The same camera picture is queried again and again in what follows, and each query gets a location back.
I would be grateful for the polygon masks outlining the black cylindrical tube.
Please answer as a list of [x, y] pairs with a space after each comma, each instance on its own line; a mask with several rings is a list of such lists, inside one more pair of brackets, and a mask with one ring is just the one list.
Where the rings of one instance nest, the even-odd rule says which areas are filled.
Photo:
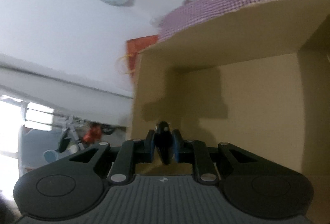
[[162, 121], [156, 126], [154, 142], [162, 163], [170, 165], [173, 156], [173, 137], [167, 122]]

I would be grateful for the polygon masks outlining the brown cardboard box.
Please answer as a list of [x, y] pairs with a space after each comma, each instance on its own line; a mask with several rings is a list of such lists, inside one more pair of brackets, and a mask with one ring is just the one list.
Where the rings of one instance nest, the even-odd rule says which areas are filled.
[[138, 58], [130, 136], [167, 121], [306, 175], [329, 223], [329, 0], [277, 0], [191, 26]]

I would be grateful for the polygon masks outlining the red gift bag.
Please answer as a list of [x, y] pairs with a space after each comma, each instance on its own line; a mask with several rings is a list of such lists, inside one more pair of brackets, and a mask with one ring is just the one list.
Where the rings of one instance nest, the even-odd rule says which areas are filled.
[[128, 76], [131, 83], [134, 83], [139, 53], [156, 44], [157, 41], [158, 35], [143, 36], [127, 40], [125, 43], [125, 54], [115, 62], [115, 69], [118, 74]]

